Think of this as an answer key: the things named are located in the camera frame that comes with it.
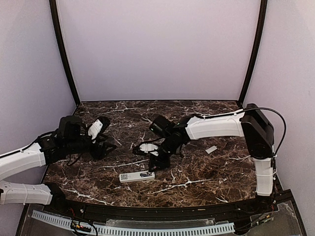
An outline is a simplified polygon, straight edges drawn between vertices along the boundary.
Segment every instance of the white wall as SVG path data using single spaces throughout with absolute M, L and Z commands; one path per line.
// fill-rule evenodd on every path
M 49 1 L 0 0 L 0 154 L 58 127 L 75 104 L 53 30 Z M 39 183 L 45 169 L 8 181 Z M 23 205 L 0 206 L 0 235 L 15 235 Z
M 58 0 L 81 100 L 237 100 L 259 0 Z
M 278 110 L 288 125 L 278 172 L 298 203 L 308 235 L 315 235 L 315 2 L 269 1 L 246 102 Z M 273 116 L 276 138 L 282 122 Z

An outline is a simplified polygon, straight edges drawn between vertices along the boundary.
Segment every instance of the small white block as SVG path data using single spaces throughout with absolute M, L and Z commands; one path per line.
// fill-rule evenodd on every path
M 208 153 L 208 154 L 210 154 L 211 152 L 213 152 L 213 151 L 215 151 L 215 150 L 217 150 L 218 148 L 217 148 L 217 146 L 212 146 L 211 148 L 208 148 L 207 150 L 206 150 L 206 152 Z
M 151 173 L 148 171 L 140 171 L 140 172 L 120 174 L 119 181 L 120 183 L 128 183 L 128 182 L 155 179 L 155 177 L 156 175 L 154 174 L 154 172 Z

